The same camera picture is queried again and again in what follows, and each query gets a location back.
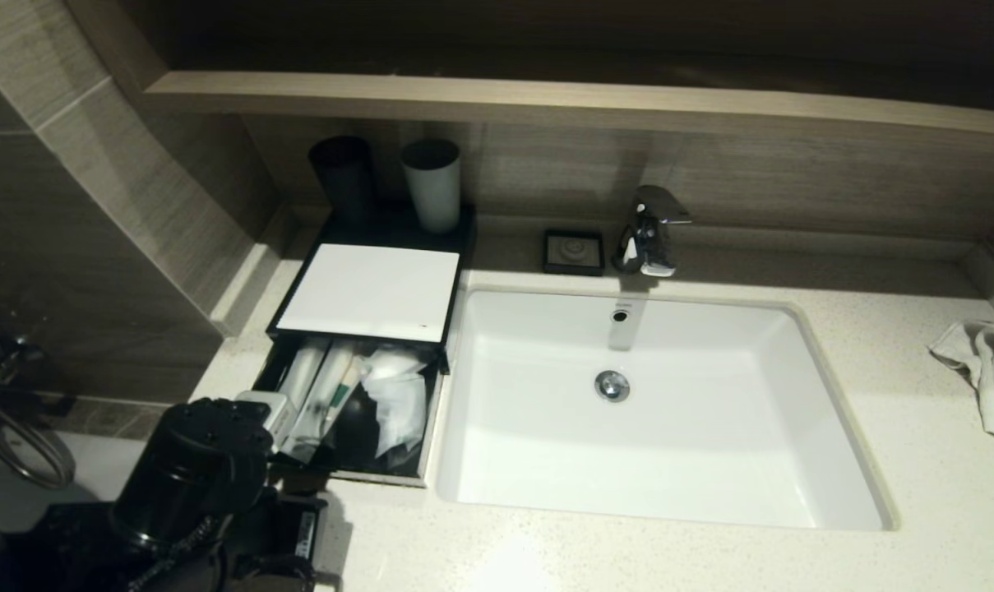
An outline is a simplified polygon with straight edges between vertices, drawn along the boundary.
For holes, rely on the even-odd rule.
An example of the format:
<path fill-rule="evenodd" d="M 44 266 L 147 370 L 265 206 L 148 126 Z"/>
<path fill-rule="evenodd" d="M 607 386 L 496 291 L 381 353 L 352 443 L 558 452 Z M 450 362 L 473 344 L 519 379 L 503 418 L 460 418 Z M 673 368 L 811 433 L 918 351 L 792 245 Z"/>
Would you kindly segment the long white toothbrush packet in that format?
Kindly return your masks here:
<path fill-rule="evenodd" d="M 315 382 L 307 394 L 296 423 L 285 439 L 281 452 L 303 464 L 308 464 L 319 449 L 320 424 L 329 397 L 334 393 L 336 383 L 349 366 L 350 357 L 358 353 L 358 344 L 353 340 L 337 340 L 328 349 L 327 356 L 317 372 Z"/>

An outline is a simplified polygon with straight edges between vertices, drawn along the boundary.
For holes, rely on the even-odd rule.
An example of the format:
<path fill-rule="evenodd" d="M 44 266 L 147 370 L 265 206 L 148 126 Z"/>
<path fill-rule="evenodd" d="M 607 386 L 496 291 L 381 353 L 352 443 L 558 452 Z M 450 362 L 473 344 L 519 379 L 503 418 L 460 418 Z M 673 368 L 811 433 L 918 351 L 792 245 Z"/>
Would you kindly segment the black tumbler cup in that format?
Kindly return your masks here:
<path fill-rule="evenodd" d="M 357 226 L 375 221 L 379 206 L 372 153 L 363 138 L 326 138 L 310 147 L 307 157 L 336 219 Z"/>

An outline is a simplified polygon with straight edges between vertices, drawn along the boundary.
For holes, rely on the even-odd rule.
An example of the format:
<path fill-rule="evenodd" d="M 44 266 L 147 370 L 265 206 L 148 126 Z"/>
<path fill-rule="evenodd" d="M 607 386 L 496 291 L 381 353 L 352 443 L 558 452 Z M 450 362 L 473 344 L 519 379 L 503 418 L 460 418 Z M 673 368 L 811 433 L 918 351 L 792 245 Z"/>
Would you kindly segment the black amenity tray box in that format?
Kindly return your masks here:
<path fill-rule="evenodd" d="M 317 238 L 308 249 L 303 263 L 289 286 L 289 291 L 283 297 L 278 310 L 270 320 L 267 327 L 267 335 L 272 340 L 282 340 L 291 337 L 329 337 L 341 338 L 342 340 L 361 340 L 365 342 L 376 342 L 376 344 L 399 344 L 414 346 L 434 346 L 434 348 L 444 350 L 451 326 L 452 313 L 454 313 L 456 292 L 460 281 L 460 273 L 463 272 L 468 263 L 471 251 L 473 251 L 475 240 L 475 216 L 474 210 L 466 206 L 460 210 L 459 224 L 448 233 L 432 234 L 426 232 L 418 223 L 417 214 L 414 207 L 408 202 L 387 202 L 381 206 L 375 221 L 364 226 L 344 224 L 334 216 L 331 216 L 324 223 Z M 448 316 L 446 319 L 446 332 L 441 342 L 415 342 L 406 340 L 380 340 L 380 338 L 362 337 L 353 335 L 317 334 L 307 332 L 275 332 L 275 316 L 281 311 L 284 304 L 289 301 L 289 292 L 296 284 L 298 277 L 306 260 L 312 257 L 317 247 L 323 243 L 349 244 L 350 246 L 378 246 L 378 247 L 402 247 L 410 250 L 433 250 L 444 252 L 458 252 L 460 254 L 460 267 L 458 269 L 458 280 L 455 282 L 454 298 L 451 301 Z"/>

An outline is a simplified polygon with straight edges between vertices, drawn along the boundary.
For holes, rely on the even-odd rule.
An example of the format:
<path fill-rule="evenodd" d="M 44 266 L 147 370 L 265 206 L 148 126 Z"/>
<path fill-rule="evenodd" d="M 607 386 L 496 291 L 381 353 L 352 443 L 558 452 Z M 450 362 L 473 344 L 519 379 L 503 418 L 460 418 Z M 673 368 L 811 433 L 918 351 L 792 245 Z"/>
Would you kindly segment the white bathtub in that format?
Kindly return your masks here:
<path fill-rule="evenodd" d="M 76 464 L 69 486 L 49 490 L 23 479 L 0 461 L 0 531 L 31 530 L 54 503 L 112 502 L 145 447 L 141 441 L 54 433 Z"/>

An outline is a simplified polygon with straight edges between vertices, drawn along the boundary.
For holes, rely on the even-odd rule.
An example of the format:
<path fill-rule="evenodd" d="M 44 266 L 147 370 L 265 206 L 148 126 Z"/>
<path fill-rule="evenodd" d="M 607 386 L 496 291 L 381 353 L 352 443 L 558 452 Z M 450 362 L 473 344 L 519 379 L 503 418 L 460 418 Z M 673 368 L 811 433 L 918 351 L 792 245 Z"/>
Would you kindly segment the white ribbed tray mat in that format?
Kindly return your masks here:
<path fill-rule="evenodd" d="M 441 342 L 460 254 L 323 243 L 275 316 L 275 332 Z"/>

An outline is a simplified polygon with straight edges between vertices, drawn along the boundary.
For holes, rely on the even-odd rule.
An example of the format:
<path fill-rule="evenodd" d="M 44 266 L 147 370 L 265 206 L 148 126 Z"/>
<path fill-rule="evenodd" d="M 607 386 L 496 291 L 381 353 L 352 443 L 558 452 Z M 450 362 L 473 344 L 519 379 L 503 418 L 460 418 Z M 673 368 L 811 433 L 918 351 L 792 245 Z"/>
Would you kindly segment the chrome sink drain stopper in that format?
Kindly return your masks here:
<path fill-rule="evenodd" d="M 621 402 L 631 394 L 631 383 L 620 372 L 607 370 L 595 376 L 594 389 L 602 400 Z"/>

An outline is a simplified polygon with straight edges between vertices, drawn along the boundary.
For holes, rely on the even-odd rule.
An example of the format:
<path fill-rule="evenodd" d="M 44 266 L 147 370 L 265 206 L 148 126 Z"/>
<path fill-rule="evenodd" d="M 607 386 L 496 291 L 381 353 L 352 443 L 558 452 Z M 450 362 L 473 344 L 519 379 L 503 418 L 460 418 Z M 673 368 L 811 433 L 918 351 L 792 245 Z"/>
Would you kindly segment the grey tumbler cup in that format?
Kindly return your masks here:
<path fill-rule="evenodd" d="M 418 221 L 425 231 L 444 234 L 460 220 L 460 149 L 444 139 L 404 146 L 401 162 Z"/>

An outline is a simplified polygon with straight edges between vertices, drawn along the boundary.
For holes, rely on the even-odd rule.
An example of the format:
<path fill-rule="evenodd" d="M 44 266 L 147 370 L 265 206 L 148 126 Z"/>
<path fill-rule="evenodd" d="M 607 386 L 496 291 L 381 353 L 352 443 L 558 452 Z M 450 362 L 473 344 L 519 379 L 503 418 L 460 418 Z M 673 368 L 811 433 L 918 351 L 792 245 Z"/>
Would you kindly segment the white rectangular sink basin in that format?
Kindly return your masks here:
<path fill-rule="evenodd" d="M 631 394 L 602 400 L 613 370 Z M 789 308 L 474 291 L 447 396 L 448 502 L 815 530 L 892 519 Z"/>

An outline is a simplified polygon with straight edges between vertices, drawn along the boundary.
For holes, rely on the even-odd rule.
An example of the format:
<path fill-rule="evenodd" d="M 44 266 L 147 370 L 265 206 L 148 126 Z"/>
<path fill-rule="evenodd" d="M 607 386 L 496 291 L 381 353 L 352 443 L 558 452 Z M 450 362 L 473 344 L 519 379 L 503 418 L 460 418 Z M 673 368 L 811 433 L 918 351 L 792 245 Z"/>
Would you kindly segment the black square soap dish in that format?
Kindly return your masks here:
<path fill-rule="evenodd" d="M 546 229 L 542 269 L 546 274 L 601 277 L 605 270 L 602 234 Z"/>

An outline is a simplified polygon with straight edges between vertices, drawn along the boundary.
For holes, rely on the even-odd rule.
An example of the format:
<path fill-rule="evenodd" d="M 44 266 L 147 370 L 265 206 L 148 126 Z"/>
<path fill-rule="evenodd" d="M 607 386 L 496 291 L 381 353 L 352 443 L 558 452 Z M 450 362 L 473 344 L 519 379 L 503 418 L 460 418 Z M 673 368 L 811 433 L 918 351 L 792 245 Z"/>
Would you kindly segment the chrome sink faucet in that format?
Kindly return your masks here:
<path fill-rule="evenodd" d="M 673 277 L 677 272 L 667 228 L 691 224 L 695 218 L 669 190 L 640 185 L 633 192 L 633 214 L 612 255 L 612 265 L 622 275 Z"/>

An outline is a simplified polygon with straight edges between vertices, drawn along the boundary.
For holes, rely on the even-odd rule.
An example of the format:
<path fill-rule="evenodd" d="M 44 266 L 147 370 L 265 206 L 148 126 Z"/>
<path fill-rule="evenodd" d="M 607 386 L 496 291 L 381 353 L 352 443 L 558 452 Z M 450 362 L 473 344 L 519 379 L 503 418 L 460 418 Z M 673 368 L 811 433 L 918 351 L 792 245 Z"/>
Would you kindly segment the wooden wall shelf ledge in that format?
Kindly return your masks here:
<path fill-rule="evenodd" d="M 959 106 L 792 91 L 691 89 L 525 80 L 308 74 L 166 72 L 148 104 L 201 112 L 296 113 L 410 119 L 538 120 L 644 128 L 691 118 L 774 118 L 787 123 L 895 125 L 994 137 L 994 112 Z"/>

